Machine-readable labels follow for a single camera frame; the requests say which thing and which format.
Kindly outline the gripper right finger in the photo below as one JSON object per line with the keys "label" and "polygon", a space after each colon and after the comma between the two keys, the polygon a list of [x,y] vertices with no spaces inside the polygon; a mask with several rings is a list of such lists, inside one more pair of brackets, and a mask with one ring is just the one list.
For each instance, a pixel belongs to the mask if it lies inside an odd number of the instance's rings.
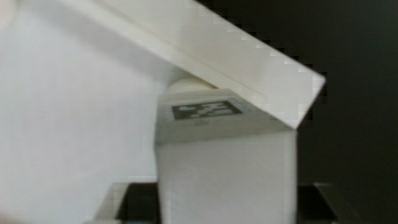
{"label": "gripper right finger", "polygon": [[330,183],[300,184],[296,193],[296,224],[362,224]]}

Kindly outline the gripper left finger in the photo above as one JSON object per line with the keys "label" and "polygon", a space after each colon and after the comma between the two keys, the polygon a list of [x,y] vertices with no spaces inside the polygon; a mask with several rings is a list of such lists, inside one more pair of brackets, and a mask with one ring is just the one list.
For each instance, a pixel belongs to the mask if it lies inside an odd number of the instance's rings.
{"label": "gripper left finger", "polygon": [[159,224],[159,196],[154,182],[115,183],[86,224]]}

